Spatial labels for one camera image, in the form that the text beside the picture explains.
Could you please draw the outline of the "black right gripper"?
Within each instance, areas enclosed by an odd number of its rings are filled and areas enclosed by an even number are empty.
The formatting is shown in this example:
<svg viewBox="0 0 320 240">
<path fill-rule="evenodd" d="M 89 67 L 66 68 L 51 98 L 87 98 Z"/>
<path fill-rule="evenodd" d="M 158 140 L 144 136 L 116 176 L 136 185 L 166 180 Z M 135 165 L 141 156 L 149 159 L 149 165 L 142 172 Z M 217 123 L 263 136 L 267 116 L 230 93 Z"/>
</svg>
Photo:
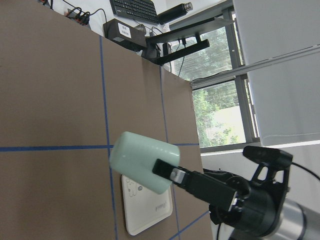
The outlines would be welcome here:
<svg viewBox="0 0 320 240">
<path fill-rule="evenodd" d="M 210 218 L 215 224 L 225 223 L 236 229 L 270 229 L 272 226 L 271 195 L 243 177 L 232 175 L 223 180 L 159 158 L 152 172 L 208 203 Z"/>
</svg>

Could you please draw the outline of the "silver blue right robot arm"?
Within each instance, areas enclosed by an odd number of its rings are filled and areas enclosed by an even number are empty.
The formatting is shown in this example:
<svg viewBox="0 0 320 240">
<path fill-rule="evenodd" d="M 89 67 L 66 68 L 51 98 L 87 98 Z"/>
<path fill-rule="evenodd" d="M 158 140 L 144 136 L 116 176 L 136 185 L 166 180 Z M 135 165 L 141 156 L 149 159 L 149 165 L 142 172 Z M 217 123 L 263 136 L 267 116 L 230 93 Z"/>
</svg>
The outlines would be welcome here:
<svg viewBox="0 0 320 240">
<path fill-rule="evenodd" d="M 288 200 L 291 155 L 250 156 L 251 180 L 236 174 L 203 174 L 157 159 L 152 172 L 209 204 L 211 221 L 235 229 L 235 239 L 316 240 L 320 215 Z"/>
</svg>

